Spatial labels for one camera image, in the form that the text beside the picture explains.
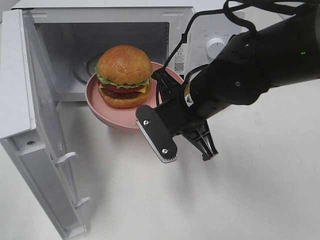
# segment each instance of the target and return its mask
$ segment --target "microwave door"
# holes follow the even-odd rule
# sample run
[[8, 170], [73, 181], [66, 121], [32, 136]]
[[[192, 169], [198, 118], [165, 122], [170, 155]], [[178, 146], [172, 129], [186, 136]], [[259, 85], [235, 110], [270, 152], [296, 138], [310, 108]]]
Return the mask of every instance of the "microwave door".
[[0, 142], [63, 239], [86, 231], [44, 43], [32, 15], [2, 16]]

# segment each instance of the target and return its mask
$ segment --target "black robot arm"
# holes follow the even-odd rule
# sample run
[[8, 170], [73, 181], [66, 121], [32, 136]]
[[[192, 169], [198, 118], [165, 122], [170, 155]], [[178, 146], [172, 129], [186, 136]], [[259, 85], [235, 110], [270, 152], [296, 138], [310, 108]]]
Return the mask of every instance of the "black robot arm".
[[255, 34], [234, 35], [188, 83], [179, 84], [161, 71], [152, 77], [160, 81], [163, 103], [140, 106], [139, 127], [164, 163], [176, 159], [176, 135], [183, 135], [209, 160], [218, 152], [208, 118], [230, 105], [251, 105], [270, 88], [320, 78], [320, 7]]

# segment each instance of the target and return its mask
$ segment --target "pink bowl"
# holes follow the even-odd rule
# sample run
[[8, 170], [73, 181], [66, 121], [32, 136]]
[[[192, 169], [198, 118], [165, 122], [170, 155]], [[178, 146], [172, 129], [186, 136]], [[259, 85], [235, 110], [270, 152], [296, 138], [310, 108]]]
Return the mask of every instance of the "pink bowl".
[[[153, 70], [160, 69], [163, 65], [151, 62]], [[183, 79], [172, 69], [166, 68], [166, 71], [179, 83], [183, 82]], [[157, 81], [152, 80], [152, 93], [151, 96], [144, 103], [152, 108], [156, 107], [156, 85]], [[120, 129], [127, 133], [139, 132], [139, 127], [136, 123], [136, 109], [132, 108], [115, 108], [105, 103], [98, 92], [98, 78], [94, 74], [86, 84], [85, 99], [88, 103], [93, 114], [104, 124]]]

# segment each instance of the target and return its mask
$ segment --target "bottom bun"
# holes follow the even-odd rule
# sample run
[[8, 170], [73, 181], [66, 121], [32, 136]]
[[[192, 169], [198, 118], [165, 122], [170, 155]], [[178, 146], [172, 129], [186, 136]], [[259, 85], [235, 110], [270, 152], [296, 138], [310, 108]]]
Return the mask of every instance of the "bottom bun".
[[152, 85], [151, 82], [146, 86], [145, 93], [139, 94], [139, 96], [134, 98], [115, 98], [105, 94], [101, 88], [98, 86], [98, 91], [102, 97], [102, 99], [111, 107], [126, 109], [126, 108], [134, 108], [139, 105], [142, 105], [147, 98], [151, 95]]

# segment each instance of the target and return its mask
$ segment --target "table surface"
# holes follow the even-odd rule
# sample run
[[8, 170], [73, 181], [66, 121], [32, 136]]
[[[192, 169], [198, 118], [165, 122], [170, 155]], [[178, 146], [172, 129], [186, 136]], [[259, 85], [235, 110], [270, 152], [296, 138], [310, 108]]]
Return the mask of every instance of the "table surface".
[[[74, 239], [318, 240], [319, 93], [311, 81], [231, 106], [208, 121], [217, 157], [202, 162], [178, 136], [170, 164], [142, 134], [102, 124], [86, 103], [60, 103], [79, 195], [92, 198], [82, 207], [90, 229]], [[1, 146], [0, 193], [1, 239], [60, 239]]]

